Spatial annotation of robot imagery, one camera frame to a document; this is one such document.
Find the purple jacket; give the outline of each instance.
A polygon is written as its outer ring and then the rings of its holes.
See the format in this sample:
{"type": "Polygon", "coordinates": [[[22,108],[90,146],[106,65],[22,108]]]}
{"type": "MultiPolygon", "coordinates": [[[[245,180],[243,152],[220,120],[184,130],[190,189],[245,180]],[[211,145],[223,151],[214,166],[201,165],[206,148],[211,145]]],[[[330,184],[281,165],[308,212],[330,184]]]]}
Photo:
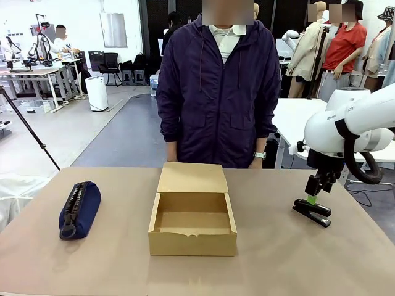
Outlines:
{"type": "Polygon", "coordinates": [[[179,162],[247,168],[257,138],[272,124],[280,88],[274,39],[260,21],[223,64],[202,15],[174,32],[159,73],[157,102],[166,142],[177,141],[179,162]]]}

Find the white collared shirt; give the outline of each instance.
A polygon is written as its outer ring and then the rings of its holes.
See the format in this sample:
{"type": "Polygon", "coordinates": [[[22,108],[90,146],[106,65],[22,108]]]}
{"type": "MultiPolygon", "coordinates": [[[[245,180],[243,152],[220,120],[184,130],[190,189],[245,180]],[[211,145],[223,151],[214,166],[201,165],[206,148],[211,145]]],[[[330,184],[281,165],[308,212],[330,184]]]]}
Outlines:
{"type": "Polygon", "coordinates": [[[240,36],[247,33],[246,25],[233,25],[229,29],[219,29],[214,25],[209,25],[210,32],[217,42],[222,56],[223,63],[227,62],[228,57],[235,49],[240,36]]]}

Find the wristwatch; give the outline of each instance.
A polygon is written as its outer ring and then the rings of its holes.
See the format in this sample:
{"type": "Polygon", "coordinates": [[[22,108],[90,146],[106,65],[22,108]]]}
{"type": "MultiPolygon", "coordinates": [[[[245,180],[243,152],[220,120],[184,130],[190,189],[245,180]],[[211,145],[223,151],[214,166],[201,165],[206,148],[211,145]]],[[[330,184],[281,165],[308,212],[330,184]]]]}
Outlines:
{"type": "Polygon", "coordinates": [[[254,152],[254,157],[259,157],[259,158],[265,160],[266,159],[266,152],[264,152],[264,153],[254,152]]]}

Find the gray pants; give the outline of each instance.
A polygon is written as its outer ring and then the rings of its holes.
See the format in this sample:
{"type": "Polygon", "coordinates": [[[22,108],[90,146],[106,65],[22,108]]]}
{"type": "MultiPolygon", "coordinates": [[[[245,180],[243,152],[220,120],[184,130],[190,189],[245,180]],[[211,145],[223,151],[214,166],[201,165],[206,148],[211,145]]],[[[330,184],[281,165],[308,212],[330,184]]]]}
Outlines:
{"type": "Polygon", "coordinates": [[[333,72],[325,71],[321,77],[320,88],[318,90],[318,98],[328,102],[336,89],[346,88],[350,86],[351,74],[342,74],[339,79],[335,80],[333,72]]]}

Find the red t-shirt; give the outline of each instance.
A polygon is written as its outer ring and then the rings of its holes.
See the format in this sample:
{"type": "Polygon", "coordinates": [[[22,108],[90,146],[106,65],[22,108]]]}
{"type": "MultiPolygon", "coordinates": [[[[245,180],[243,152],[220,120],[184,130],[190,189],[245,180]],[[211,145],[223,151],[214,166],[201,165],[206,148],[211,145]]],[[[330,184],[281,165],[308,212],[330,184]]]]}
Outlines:
{"type": "MultiPolygon", "coordinates": [[[[358,48],[364,47],[366,34],[366,28],[360,23],[356,23],[355,27],[349,31],[346,30],[346,26],[341,27],[329,45],[323,68],[325,70],[334,70],[350,54],[358,48]]],[[[355,64],[356,60],[352,60],[344,65],[343,72],[353,71],[355,64]]]]}

